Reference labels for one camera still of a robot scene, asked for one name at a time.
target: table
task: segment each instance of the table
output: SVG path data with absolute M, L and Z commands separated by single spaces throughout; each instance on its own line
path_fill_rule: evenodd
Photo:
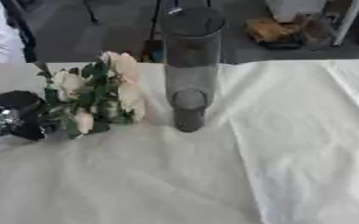
M 140 69 L 142 123 L 0 139 L 0 223 L 359 223 L 359 60 L 222 65 L 193 134 L 171 125 L 163 67 Z M 1 65 L 0 93 L 40 92 L 37 71 Z

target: metal stand leg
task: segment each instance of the metal stand leg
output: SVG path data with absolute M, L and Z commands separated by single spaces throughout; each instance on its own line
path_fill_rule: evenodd
M 346 13 L 346 17 L 343 19 L 341 27 L 337 33 L 336 39 L 334 41 L 334 46 L 339 46 L 343 42 L 344 38 L 346 37 L 349 28 L 354 23 L 354 20 L 359 14 L 359 0 L 353 0 L 351 7 L 349 8 L 348 12 Z
M 162 4 L 162 0 L 157 0 L 157 4 L 155 6 L 155 12 L 153 13 L 153 18 L 152 18 L 152 27 L 151 27 L 151 31 L 150 31 L 150 40 L 153 40 L 154 37 L 155 37 L 155 31 L 157 29 L 157 22 L 158 22 L 158 18 L 159 18 L 161 4 Z
M 86 6 L 86 9 L 88 11 L 89 14 L 89 19 L 91 20 L 91 23 L 97 25 L 99 24 L 98 19 L 96 18 L 94 12 L 92 11 L 91 5 L 89 4 L 88 0 L 83 0 L 84 6 Z

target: white rose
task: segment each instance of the white rose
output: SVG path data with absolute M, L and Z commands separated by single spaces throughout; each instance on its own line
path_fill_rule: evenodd
M 79 108 L 74 120 L 76 121 L 77 129 L 84 135 L 94 128 L 94 117 L 87 113 L 84 108 Z
M 84 84 L 82 77 L 67 71 L 57 72 L 52 81 L 54 88 L 58 91 L 59 99 L 63 102 L 74 99 L 75 92 Z
M 145 115 L 145 105 L 137 86 L 125 82 L 119 87 L 118 96 L 123 110 L 126 112 L 133 111 L 133 120 L 135 122 L 141 121 Z
M 118 116 L 118 103 L 116 101 L 110 101 L 108 103 L 107 110 L 109 118 L 115 118 L 116 116 Z
M 120 55 L 119 59 L 116 62 L 116 70 L 121 74 L 125 81 L 130 83 L 137 83 L 137 61 L 128 53 L 125 52 Z
M 118 61 L 120 55 L 116 52 L 105 52 L 101 56 L 101 61 L 106 65 L 110 65 L 110 70 L 116 71 L 116 62 Z

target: gray glass vase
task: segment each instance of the gray glass vase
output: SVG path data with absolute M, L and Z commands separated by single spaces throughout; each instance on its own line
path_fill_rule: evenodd
M 224 17 L 195 7 L 169 10 L 161 21 L 165 46 L 165 87 L 175 126 L 194 132 L 204 125 L 214 100 Z

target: bouquet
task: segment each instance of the bouquet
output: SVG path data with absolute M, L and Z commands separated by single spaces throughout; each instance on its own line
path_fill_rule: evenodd
M 46 78 L 47 119 L 70 138 L 107 131 L 111 123 L 137 123 L 144 117 L 137 62 L 128 53 L 105 52 L 82 69 L 38 75 Z

